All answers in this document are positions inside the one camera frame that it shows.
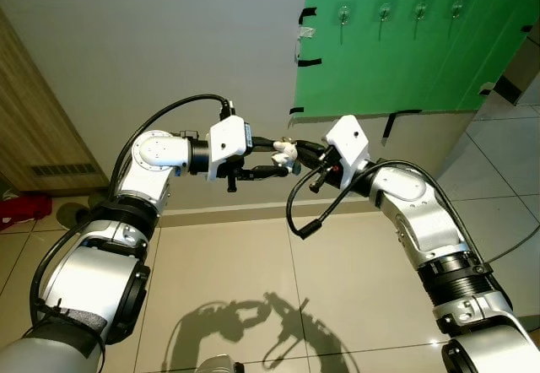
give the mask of cable connector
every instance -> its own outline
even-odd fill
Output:
[[[222,121],[227,117],[233,116],[236,114],[236,110],[233,107],[233,102],[230,100],[225,100],[221,102],[221,111],[219,112],[219,120]]]
[[[304,240],[308,236],[313,235],[313,233],[318,231],[321,227],[322,227],[322,222],[319,219],[314,219],[299,229],[298,236],[302,240]]]

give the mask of robotic arm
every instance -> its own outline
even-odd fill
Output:
[[[449,372],[530,371],[538,366],[540,353],[513,315],[490,266],[456,222],[453,208],[440,203],[434,184],[414,168],[372,163],[367,138],[353,116],[342,117],[326,141],[327,148],[252,137],[232,104],[224,105],[220,122],[204,141],[163,131],[140,133],[114,197],[53,248],[57,251],[80,232],[40,296],[41,276],[54,251],[36,271],[30,293],[33,327],[0,351],[0,371],[95,373],[100,356],[101,365],[105,361],[105,344],[132,333],[150,273],[144,260],[173,173],[206,173],[209,181],[227,178],[228,191],[235,192],[238,180],[297,173],[297,160],[320,174],[310,184],[313,192],[329,183],[342,189],[339,200],[349,191],[362,194],[396,226],[397,238],[434,304],[437,324],[451,336],[443,348]],[[274,166],[243,169],[244,157],[254,150],[277,150]],[[306,238],[321,228],[324,218],[292,230]],[[214,371],[241,373],[243,366],[219,356],[198,370]]]

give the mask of baseboard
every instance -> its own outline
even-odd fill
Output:
[[[316,217],[332,202],[328,200],[304,200],[294,204],[295,217]],[[188,210],[166,210],[159,226],[180,227],[197,224],[220,224],[255,219],[282,219],[286,203],[264,203],[245,206],[198,208]],[[368,213],[379,211],[366,198],[346,198],[336,207],[334,214]]]
[[[93,186],[93,187],[75,187],[69,189],[51,189],[51,190],[39,190],[39,191],[22,191],[24,195],[33,194],[47,194],[51,197],[74,197],[74,196],[89,196],[94,192],[106,192],[107,186]]]

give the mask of white mount bracket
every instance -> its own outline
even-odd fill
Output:
[[[207,176],[209,181],[217,177],[218,167],[228,158],[241,156],[246,152],[248,145],[252,146],[250,126],[238,116],[228,116],[211,126],[207,140],[210,148]]]
[[[354,172],[364,169],[370,158],[368,138],[356,117],[349,115],[341,117],[324,139],[328,145],[336,147],[341,155],[343,178],[339,188],[343,190],[353,179]]]

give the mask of white wall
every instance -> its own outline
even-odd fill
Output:
[[[107,175],[135,127],[188,95],[232,99],[255,135],[318,140],[329,128],[322,123],[288,129],[304,0],[0,0],[0,5]],[[197,103],[157,127],[198,129],[204,135],[217,115],[216,103]],[[461,124],[452,118],[448,124]],[[363,121],[375,156],[386,152],[378,144],[385,122]],[[455,141],[441,138],[446,145]],[[435,160],[442,161],[437,154]],[[257,162],[269,164],[269,158],[249,160]],[[181,178],[173,183],[169,207],[282,202],[294,182],[245,182],[233,195],[224,181],[208,185],[202,177]],[[328,187],[316,198],[335,194]]]

